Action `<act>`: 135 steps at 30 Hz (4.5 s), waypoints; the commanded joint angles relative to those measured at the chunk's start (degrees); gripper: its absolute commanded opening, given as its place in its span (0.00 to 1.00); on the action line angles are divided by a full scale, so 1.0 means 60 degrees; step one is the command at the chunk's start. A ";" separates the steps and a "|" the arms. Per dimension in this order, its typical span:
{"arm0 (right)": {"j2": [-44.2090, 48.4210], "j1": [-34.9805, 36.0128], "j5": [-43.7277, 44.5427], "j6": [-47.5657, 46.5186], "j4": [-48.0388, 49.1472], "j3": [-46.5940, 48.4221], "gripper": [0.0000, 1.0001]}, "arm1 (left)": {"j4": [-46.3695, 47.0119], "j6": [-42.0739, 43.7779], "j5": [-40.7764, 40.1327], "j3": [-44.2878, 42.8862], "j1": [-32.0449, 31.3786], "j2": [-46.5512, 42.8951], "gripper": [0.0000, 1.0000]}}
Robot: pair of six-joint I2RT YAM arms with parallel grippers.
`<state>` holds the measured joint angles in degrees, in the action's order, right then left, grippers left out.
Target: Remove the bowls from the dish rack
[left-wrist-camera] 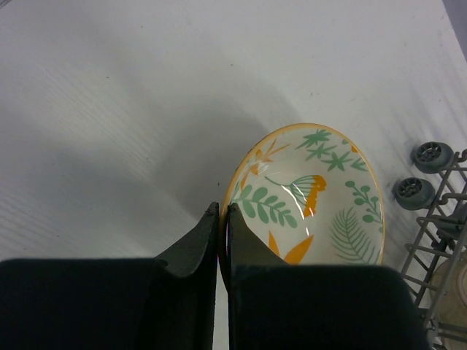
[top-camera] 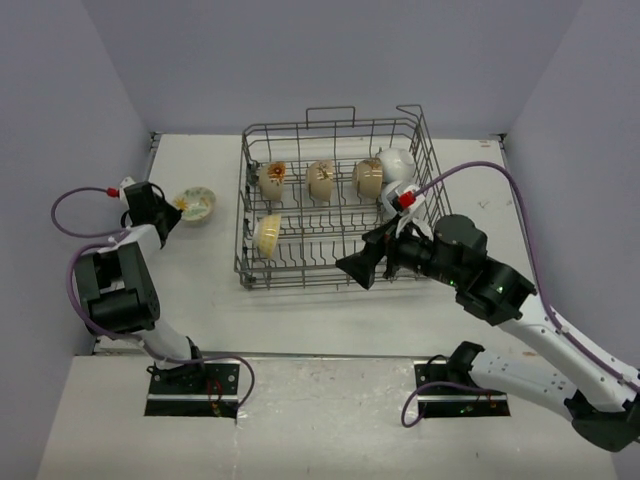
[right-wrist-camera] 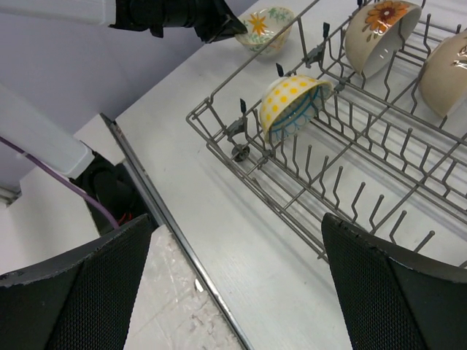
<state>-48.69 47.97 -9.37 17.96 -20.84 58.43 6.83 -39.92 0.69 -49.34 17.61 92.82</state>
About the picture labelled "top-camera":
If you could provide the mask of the green floral bowl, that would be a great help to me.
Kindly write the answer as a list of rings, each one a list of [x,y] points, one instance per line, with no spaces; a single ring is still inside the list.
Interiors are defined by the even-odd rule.
[[[171,204],[181,211],[181,222],[186,226],[200,226],[207,223],[215,210],[215,193],[202,186],[190,187],[176,194]]]

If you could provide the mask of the yellow checked bowl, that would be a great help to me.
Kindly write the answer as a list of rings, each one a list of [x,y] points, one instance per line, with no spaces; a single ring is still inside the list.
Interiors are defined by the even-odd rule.
[[[252,245],[267,259],[271,259],[275,253],[281,221],[280,214],[267,215],[260,219],[254,228]]]

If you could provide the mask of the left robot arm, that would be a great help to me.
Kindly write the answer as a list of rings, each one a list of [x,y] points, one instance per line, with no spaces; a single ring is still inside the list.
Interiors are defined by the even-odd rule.
[[[152,373],[187,393],[201,390],[208,369],[187,336],[161,318],[158,293],[147,262],[161,251],[182,211],[148,181],[121,185],[107,194],[126,203],[123,230],[103,246],[91,247],[70,265],[74,307],[95,336],[131,343],[154,361]]]

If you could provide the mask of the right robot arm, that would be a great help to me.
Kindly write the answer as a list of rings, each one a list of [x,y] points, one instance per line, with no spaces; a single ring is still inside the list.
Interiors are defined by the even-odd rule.
[[[362,237],[361,251],[336,266],[370,289],[378,263],[385,277],[408,269],[452,287],[471,316],[517,338],[550,369],[503,358],[471,342],[449,357],[454,391],[499,391],[568,420],[592,445],[619,452],[639,439],[639,370],[597,346],[543,301],[534,284],[486,251],[487,236],[466,216],[440,218],[431,236],[397,216]]]

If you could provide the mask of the beige bowl colourful leaves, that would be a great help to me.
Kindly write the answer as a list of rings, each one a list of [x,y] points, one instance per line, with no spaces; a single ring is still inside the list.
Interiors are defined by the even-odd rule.
[[[352,172],[352,186],[364,198],[377,199],[382,190],[384,172],[378,158],[368,158],[358,162]]]

